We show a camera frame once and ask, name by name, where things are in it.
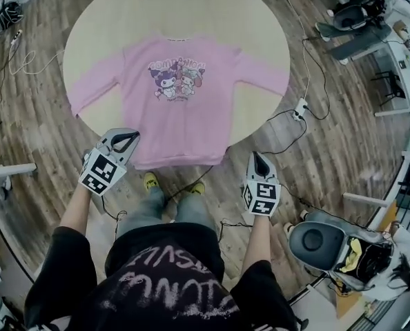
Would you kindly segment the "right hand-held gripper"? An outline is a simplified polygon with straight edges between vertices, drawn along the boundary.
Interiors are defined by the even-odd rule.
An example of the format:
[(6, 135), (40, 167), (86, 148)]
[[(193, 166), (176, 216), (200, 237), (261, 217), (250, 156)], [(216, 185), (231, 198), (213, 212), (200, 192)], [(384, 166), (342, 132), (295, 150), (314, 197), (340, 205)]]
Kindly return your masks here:
[(273, 163), (260, 152), (252, 152), (248, 159), (248, 177), (262, 177), (264, 181), (246, 180), (242, 198), (250, 214), (271, 217), (280, 202), (282, 186), (277, 180)]

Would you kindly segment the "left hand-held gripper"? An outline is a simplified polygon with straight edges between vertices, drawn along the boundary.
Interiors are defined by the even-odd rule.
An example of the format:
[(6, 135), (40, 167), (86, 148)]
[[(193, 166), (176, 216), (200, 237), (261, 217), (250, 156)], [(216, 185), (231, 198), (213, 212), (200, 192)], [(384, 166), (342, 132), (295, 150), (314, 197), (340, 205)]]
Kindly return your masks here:
[(79, 183), (97, 196), (104, 195), (126, 173), (126, 163), (133, 155), (140, 133), (130, 128), (108, 130), (84, 157)]

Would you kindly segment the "pink cartoon print sweatshirt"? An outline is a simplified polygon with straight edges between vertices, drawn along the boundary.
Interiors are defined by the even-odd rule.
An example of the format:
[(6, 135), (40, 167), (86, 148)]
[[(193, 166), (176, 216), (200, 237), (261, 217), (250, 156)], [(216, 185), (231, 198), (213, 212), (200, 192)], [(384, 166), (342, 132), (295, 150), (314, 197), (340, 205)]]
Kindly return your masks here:
[(285, 71), (206, 38), (147, 39), (97, 62), (68, 91), (72, 112), (119, 86), (126, 126), (139, 132), (138, 170), (216, 165), (230, 141), (237, 82), (283, 95)]

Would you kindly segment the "person's right forearm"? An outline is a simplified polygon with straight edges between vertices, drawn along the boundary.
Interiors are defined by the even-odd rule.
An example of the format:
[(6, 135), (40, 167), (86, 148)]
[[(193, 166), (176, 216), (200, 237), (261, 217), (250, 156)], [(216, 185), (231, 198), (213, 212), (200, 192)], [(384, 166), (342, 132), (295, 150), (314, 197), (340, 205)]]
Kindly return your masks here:
[(242, 264), (242, 274), (258, 261), (271, 261), (270, 226), (268, 217), (255, 215)]

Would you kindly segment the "person's left forearm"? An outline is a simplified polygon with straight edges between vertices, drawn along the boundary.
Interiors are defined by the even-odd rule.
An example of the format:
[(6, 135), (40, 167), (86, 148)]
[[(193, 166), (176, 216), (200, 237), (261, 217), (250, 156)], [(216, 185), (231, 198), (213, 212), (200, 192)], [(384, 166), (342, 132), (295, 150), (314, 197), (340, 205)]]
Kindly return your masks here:
[(59, 227), (70, 228), (84, 236), (87, 229), (99, 223), (101, 214), (92, 202), (92, 192), (78, 183), (61, 218)]

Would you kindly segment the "person's black printed t-shirt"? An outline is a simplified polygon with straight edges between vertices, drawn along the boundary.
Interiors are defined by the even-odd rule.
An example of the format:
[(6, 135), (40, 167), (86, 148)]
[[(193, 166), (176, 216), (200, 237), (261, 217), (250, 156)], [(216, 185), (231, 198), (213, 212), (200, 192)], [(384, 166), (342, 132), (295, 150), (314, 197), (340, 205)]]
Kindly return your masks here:
[(26, 325), (68, 317), (66, 331), (297, 331), (271, 264), (254, 263), (225, 289), (217, 234), (200, 224), (127, 232), (110, 249), (105, 273), (98, 282), (83, 234), (56, 228), (26, 298)]

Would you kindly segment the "person's left yellow shoe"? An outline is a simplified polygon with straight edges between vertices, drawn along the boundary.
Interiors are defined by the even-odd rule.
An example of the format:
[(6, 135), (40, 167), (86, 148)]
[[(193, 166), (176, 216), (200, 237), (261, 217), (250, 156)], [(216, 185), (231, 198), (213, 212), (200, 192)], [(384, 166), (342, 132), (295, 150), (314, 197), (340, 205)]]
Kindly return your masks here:
[(148, 192), (151, 188), (159, 188), (160, 184), (153, 172), (146, 172), (144, 175), (144, 187)]

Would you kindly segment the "person's grey jeans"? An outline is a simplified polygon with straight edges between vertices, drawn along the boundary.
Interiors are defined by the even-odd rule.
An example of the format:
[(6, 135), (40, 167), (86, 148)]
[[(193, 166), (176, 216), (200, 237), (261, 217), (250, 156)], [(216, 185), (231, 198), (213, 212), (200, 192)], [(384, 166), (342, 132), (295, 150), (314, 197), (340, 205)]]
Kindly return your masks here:
[[(162, 189), (151, 188), (139, 202), (132, 214), (127, 214), (118, 223), (117, 238), (137, 228), (164, 224), (165, 196)], [(208, 212), (204, 198), (199, 194), (188, 193), (177, 204), (175, 223), (196, 223), (215, 230), (215, 222)]]

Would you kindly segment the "wooden desk with white legs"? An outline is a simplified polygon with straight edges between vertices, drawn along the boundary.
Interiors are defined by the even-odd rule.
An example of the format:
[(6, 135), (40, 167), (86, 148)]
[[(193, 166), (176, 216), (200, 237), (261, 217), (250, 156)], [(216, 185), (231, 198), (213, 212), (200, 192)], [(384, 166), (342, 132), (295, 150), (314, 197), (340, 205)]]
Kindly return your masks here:
[[(393, 197), (383, 199), (366, 197), (345, 192), (342, 194), (345, 212), (352, 211), (352, 206), (363, 210), (365, 205), (374, 206), (375, 212), (366, 226), (375, 230), (382, 229), (382, 222), (394, 218)], [(302, 325), (299, 331), (347, 331), (365, 313), (367, 299), (362, 294), (350, 292), (342, 294), (339, 283), (334, 283), (329, 276), (297, 259), (290, 264), (295, 279), (302, 285), (299, 292), (290, 299), (291, 307)]]

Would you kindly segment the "white-legged desk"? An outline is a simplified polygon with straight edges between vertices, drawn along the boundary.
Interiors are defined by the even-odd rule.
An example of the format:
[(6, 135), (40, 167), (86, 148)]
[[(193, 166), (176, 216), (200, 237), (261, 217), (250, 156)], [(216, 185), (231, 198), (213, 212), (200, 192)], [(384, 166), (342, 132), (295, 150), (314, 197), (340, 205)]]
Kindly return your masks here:
[[(33, 173), (36, 169), (37, 165), (35, 163), (25, 163), (7, 166), (0, 165), (0, 179), (6, 179), (7, 177), (11, 177), (18, 174), (30, 174)], [(35, 277), (33, 272), (28, 268), (28, 266), (19, 258), (18, 254), (14, 251), (9, 234), (5, 231), (5, 228), (2, 226), (2, 222), (0, 222), (0, 236), (3, 239), (7, 249), (10, 251), (13, 259), (17, 262), (17, 265), (25, 274), (26, 278), (29, 280), (29, 282), (33, 283)]]

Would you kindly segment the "black metal chair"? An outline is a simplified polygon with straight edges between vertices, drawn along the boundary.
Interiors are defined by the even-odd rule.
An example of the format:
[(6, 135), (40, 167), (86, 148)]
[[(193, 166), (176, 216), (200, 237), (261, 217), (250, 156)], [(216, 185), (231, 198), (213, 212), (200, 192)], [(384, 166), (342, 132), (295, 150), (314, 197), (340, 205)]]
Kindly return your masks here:
[(390, 93), (385, 96), (386, 100), (380, 104), (380, 107), (390, 102), (394, 98), (406, 99), (406, 94), (400, 85), (400, 77), (393, 71), (389, 70), (375, 73), (374, 78), (371, 79), (371, 81), (379, 80), (384, 80), (390, 90)]

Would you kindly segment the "black patterned bag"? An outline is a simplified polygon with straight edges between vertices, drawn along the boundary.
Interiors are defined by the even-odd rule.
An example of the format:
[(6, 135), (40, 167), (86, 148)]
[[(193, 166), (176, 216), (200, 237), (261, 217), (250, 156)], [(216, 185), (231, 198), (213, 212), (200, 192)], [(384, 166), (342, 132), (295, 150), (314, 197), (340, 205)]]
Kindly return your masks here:
[(16, 1), (2, 1), (0, 9), (0, 29), (7, 30), (9, 27), (23, 19), (23, 10)]

